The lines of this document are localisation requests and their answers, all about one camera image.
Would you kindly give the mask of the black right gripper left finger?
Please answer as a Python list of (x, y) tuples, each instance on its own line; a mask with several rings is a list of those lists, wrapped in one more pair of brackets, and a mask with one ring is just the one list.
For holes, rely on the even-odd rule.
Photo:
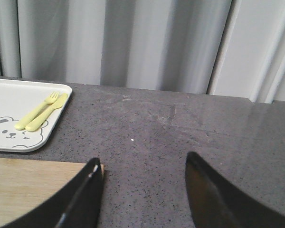
[(96, 228), (100, 214), (103, 174), (92, 158), (63, 188), (4, 228)]

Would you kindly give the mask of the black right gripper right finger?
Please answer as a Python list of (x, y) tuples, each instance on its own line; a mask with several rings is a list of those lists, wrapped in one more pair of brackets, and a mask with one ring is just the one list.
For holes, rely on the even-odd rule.
[(185, 182), (197, 228), (285, 228), (285, 216), (253, 199), (196, 152), (186, 159)]

